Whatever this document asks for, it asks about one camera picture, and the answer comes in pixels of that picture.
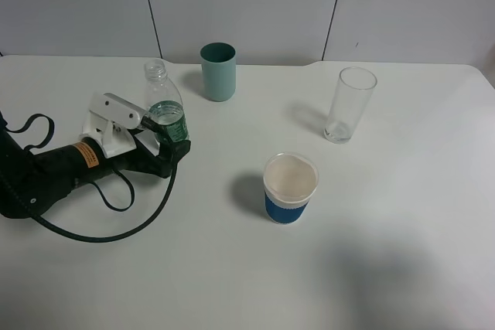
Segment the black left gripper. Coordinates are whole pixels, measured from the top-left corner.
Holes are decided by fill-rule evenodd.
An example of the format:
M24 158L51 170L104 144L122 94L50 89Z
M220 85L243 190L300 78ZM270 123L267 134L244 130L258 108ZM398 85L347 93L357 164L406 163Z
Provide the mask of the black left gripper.
M138 139L136 148L111 158L104 156L103 150L92 138L83 138L67 146L70 190L96 182L114 171L140 172L166 179L175 174L179 162L189 153L191 141L161 143L159 153L153 155Z

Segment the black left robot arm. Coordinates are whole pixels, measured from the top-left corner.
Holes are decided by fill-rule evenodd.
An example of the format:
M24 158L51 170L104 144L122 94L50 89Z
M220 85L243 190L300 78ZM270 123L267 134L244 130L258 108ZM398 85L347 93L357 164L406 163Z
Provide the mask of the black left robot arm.
M34 120L45 118L48 132L38 145L21 148L12 134L27 131ZM136 148L106 158L92 138L34 155L31 150L46 146L52 139L55 124L44 114L34 114L18 130L7 128L1 119L1 214L10 219L26 219L32 213L41 216L54 203L66 198L73 190L91 184L109 175L121 175L123 170L156 175L167 179L172 167L189 151L189 140L159 145L159 153L152 154L136 137L144 128L131 129Z

